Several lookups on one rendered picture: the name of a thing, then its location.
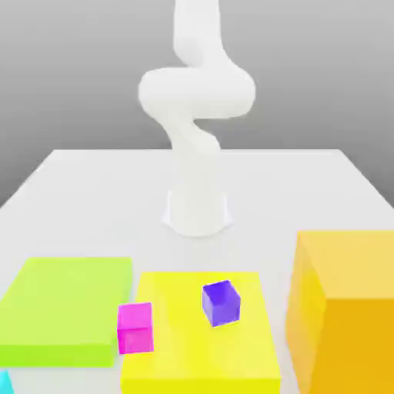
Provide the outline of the small purple cube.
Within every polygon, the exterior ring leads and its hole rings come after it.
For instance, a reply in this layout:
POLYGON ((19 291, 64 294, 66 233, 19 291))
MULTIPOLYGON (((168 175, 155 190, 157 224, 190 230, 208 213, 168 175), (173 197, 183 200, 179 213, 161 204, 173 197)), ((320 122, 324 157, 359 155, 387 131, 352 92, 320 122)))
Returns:
POLYGON ((240 294, 229 280, 204 285, 202 309, 212 327, 239 321, 240 294))

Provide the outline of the small magenta cube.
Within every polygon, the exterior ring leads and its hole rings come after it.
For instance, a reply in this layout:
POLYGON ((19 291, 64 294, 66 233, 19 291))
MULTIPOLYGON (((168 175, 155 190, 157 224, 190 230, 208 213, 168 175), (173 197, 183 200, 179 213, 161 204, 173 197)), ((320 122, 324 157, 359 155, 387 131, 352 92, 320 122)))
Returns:
POLYGON ((118 309, 119 354, 152 352, 153 322, 150 302, 122 304, 118 309))

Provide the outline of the small cyan cube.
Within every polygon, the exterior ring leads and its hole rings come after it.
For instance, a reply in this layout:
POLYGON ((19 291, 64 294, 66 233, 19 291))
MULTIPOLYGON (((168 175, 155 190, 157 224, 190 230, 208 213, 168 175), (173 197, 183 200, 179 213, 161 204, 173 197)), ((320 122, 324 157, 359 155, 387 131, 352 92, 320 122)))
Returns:
POLYGON ((7 370, 0 370, 0 394, 14 394, 12 381, 7 370))

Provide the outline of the large yellow box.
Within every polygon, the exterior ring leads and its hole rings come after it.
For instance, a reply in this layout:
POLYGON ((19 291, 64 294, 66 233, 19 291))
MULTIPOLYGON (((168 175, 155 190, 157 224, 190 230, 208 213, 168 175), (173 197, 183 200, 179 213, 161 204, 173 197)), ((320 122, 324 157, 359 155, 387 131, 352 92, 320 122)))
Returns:
POLYGON ((136 300, 152 304, 154 350, 124 357, 122 394, 280 394, 257 272, 143 272, 136 300), (226 279, 240 294, 240 320, 213 328, 202 287, 226 279))

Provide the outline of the large lime green box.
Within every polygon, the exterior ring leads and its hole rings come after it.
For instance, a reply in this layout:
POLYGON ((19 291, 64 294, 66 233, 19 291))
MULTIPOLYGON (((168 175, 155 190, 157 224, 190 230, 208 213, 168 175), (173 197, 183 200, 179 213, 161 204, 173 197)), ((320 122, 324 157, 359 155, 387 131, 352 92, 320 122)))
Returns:
POLYGON ((128 257, 29 258, 0 299, 0 367, 112 367, 128 257))

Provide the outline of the large orange box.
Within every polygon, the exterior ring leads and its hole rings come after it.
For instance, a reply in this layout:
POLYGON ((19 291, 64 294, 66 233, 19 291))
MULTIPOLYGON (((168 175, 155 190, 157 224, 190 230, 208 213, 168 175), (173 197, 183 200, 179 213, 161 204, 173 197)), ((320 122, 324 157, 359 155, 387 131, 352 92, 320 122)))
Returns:
POLYGON ((301 394, 394 394, 394 230, 299 232, 285 333, 301 394))

